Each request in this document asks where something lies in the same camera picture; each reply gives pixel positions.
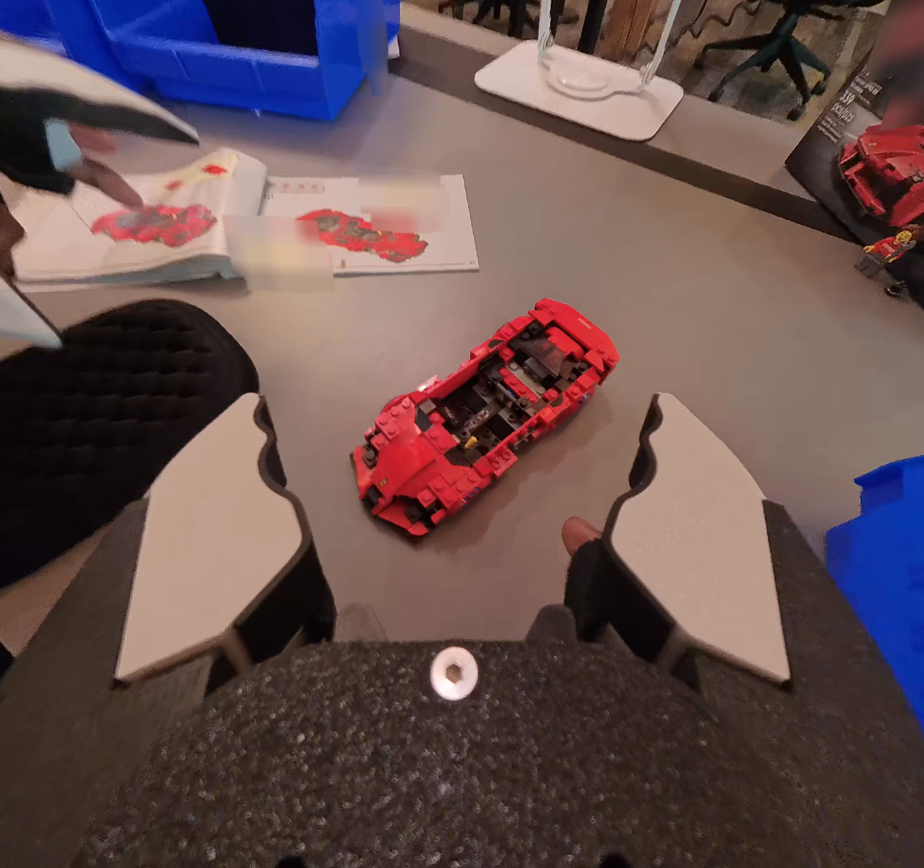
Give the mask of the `person's right hand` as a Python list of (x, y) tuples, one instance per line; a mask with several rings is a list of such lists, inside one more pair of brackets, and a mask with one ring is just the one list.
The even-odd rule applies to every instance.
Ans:
[(574, 618), (578, 640), (627, 654), (618, 623), (626, 609), (626, 574), (603, 544), (602, 532), (583, 519), (567, 519), (561, 536), (569, 554), (564, 604)]

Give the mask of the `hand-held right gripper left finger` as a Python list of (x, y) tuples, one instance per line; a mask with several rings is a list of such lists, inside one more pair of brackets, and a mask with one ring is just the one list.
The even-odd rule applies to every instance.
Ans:
[(330, 641), (335, 619), (266, 401), (246, 393), (147, 493), (115, 678), (136, 682), (210, 654), (241, 672), (298, 635)]

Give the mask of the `white clear desk stand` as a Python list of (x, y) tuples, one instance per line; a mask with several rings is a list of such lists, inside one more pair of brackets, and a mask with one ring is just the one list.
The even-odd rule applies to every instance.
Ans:
[(552, 0), (540, 0), (536, 41), (523, 41), (474, 77), (476, 87), (527, 108), (630, 142), (656, 135), (684, 89), (657, 75), (682, 0), (673, 0), (653, 58), (642, 69), (556, 46)]

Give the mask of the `person's left hand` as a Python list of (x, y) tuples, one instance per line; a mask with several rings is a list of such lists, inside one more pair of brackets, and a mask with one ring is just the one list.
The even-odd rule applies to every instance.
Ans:
[(123, 177), (96, 158), (116, 151), (105, 131), (11, 110), (1, 120), (1, 170), (9, 181), (63, 196), (81, 182), (130, 210), (144, 209)]

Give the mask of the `dark lego box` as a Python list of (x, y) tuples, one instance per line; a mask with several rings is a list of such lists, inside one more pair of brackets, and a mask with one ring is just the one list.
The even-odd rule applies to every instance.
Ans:
[(860, 245), (923, 218), (922, 0), (892, 0), (868, 57), (785, 168)]

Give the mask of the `lego instruction booklet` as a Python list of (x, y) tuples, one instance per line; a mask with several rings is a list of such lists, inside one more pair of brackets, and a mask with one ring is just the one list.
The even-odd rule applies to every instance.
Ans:
[(278, 177), (221, 147), (178, 169), (130, 174), (133, 212), (79, 184), (24, 190), (13, 261), (22, 286), (156, 284), (308, 270), (335, 277), (479, 268), (464, 177)]

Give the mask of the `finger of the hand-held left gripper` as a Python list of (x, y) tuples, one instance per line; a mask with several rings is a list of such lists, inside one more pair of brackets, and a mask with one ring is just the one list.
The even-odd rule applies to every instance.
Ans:
[(1, 41), (1, 107), (36, 120), (197, 145), (195, 128), (96, 71), (17, 38)]
[(13, 283), (1, 277), (1, 336), (47, 351), (60, 350), (56, 327)]

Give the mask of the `red lego car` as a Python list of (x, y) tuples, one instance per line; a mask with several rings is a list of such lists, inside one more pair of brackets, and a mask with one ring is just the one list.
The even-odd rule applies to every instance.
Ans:
[(360, 502), (421, 539), (582, 410), (618, 362), (591, 320), (538, 301), (449, 376), (387, 401), (351, 455)]

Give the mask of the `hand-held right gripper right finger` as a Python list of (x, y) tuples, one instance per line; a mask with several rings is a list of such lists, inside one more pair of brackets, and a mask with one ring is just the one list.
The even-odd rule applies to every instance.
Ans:
[(641, 655), (671, 670), (690, 652), (776, 686), (791, 679), (764, 493), (717, 435), (658, 392), (606, 547), (664, 624)]

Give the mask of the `lego minifigure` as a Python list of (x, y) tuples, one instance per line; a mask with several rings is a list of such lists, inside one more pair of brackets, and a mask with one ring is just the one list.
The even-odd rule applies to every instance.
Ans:
[(878, 275), (887, 266), (914, 249), (922, 235), (923, 226), (921, 224), (909, 224), (894, 235), (863, 247), (861, 259), (855, 264), (855, 270), (868, 278)]

